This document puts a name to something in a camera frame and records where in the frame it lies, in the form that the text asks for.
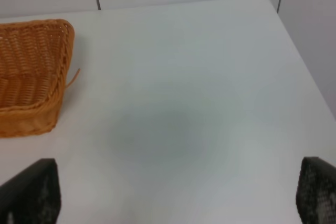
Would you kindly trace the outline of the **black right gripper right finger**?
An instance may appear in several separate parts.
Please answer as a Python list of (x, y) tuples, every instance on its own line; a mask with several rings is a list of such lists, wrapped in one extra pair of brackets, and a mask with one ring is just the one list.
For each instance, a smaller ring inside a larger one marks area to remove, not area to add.
[(301, 163), (296, 206), (302, 223), (335, 223), (335, 167), (318, 157)]

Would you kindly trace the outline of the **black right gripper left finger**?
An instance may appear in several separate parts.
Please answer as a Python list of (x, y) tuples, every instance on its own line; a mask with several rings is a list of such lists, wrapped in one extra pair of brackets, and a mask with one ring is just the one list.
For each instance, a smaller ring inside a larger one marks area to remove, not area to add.
[(1, 185), (1, 223), (56, 223), (61, 191), (55, 159), (42, 158)]

